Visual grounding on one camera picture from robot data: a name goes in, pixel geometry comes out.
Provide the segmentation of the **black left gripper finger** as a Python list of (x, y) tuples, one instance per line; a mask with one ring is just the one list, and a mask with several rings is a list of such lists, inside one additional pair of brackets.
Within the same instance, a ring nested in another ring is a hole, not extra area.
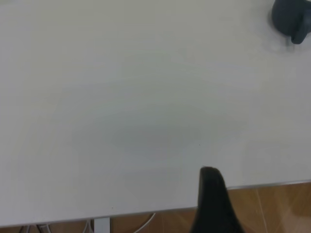
[(223, 176), (214, 167), (200, 169), (198, 208), (190, 232), (244, 232), (234, 212)]

